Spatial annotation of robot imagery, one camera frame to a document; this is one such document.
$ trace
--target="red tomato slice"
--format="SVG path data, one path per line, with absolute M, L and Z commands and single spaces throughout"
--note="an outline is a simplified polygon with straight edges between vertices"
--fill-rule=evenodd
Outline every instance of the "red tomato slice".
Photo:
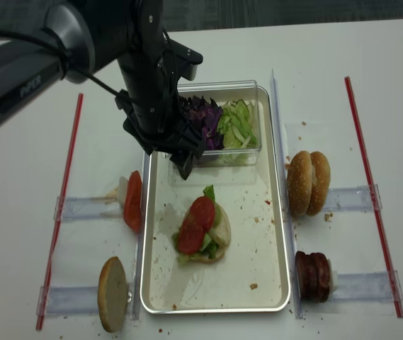
M 142 179 L 138 171 L 132 172 L 127 185 L 124 202 L 124 222 L 134 232 L 139 232 L 141 225 Z
M 189 214 L 205 232 L 208 232 L 214 224 L 215 205 L 212 200 L 206 196 L 198 197 L 195 202 L 192 203 Z
M 203 245 L 204 234 L 203 227 L 189 213 L 179 231 L 178 250 L 187 255 L 196 253 Z

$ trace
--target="gray carpet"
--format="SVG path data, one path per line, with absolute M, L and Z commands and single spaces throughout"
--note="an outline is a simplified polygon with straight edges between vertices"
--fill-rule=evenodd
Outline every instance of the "gray carpet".
M 55 2 L 0 0 L 0 28 L 32 32 Z M 403 18 L 403 0 L 164 0 L 168 31 L 389 18 Z

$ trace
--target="white table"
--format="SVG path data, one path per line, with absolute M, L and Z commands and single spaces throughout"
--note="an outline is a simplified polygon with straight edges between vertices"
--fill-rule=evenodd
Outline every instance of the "white table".
M 268 89 L 274 68 L 280 109 L 301 119 L 308 112 L 350 110 L 344 77 L 351 77 L 403 290 L 403 21 L 214 30 L 171 37 L 203 54 L 196 82 L 255 79 Z M 115 62 L 98 77 L 115 89 L 123 87 Z M 79 92 L 85 94 L 84 111 L 116 110 L 111 95 L 90 81 L 81 86 L 63 81 L 0 128 L 0 339 L 110 338 L 95 317 L 46 319 L 44 329 L 35 331 L 38 290 Z M 124 113 L 117 115 L 122 124 Z M 132 138 L 130 142 L 130 166 L 139 169 L 142 151 Z M 403 319 L 395 316 L 309 314 L 300 321 L 290 308 L 276 314 L 205 317 L 157 317 L 142 310 L 140 320 L 129 323 L 121 336 L 403 339 Z

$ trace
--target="red stick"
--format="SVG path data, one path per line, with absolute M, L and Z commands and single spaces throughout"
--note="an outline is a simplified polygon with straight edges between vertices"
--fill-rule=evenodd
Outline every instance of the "red stick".
M 395 309 L 397 312 L 397 316 L 403 317 L 402 303 L 397 292 L 397 286 L 395 283 L 395 272 L 393 270 L 393 264 L 390 257 L 390 250 L 387 244 L 387 238 L 385 237 L 384 222 L 382 221 L 380 210 L 378 210 L 377 207 L 377 201 L 374 192 L 373 175 L 371 174 L 370 162 L 368 161 L 368 155 L 366 154 L 365 140 L 363 139 L 362 128 L 360 125 L 360 120 L 358 119 L 356 100 L 352 91 L 351 79 L 347 76 L 346 78 L 344 78 L 344 82 L 346 83 L 346 90 L 348 91 L 349 104 L 351 104 L 352 118 L 354 119 L 354 125 L 356 126 L 358 145 L 360 146 L 363 166 L 365 167 L 366 180 L 368 181 L 368 185 L 370 186 L 371 190 L 371 199 L 374 205 L 374 215 L 376 217 L 376 224 L 378 225 L 380 244 L 382 246 L 382 251 L 384 252 L 385 266 L 387 267 L 390 285 L 392 286 L 393 297 L 395 298 Z
M 61 192 L 59 194 L 59 197 L 61 199 L 63 199 L 63 201 L 60 202 L 60 204 L 63 204 L 64 197 L 66 196 L 67 182 L 69 181 L 69 172 L 71 169 L 72 156 L 74 154 L 76 132 L 79 128 L 82 103 L 83 103 L 83 94 L 79 93 L 79 99 L 76 104 L 76 110 L 75 110 L 75 116 L 74 116 L 74 125 L 72 126 L 71 141 L 69 143 L 69 150 L 67 152 L 66 169 L 64 170 L 64 177 L 62 179 Z M 44 289 L 47 289 L 50 286 L 50 279 L 52 277 L 52 255 L 53 255 L 53 251 L 55 250 L 55 246 L 56 246 L 57 239 L 58 239 L 59 226 L 61 225 L 61 221 L 60 221 L 61 216 L 57 216 L 57 217 L 58 218 L 55 220 L 55 226 L 53 229 L 52 243 L 50 244 L 50 253 L 48 256 L 47 271 L 45 273 Z M 44 311 L 45 311 L 45 307 L 47 305 L 47 293 L 48 292 L 44 290 L 42 293 L 44 294 L 43 295 L 44 300 L 43 300 L 40 310 L 39 310 L 38 322 L 36 323 L 37 331 L 42 330 L 42 325 L 44 324 Z

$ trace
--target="clear plastic container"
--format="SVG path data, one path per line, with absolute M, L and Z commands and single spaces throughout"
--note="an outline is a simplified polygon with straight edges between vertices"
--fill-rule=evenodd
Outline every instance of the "clear plastic container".
M 240 166 L 254 165 L 261 151 L 260 107 L 258 86 L 255 81 L 231 81 L 223 83 L 186 84 L 178 86 L 179 95 L 183 97 L 204 96 L 222 106 L 229 101 L 244 100 L 253 106 L 252 129 L 256 137 L 253 147 L 243 149 L 206 150 L 200 159 L 193 161 L 194 167 L 202 166 Z

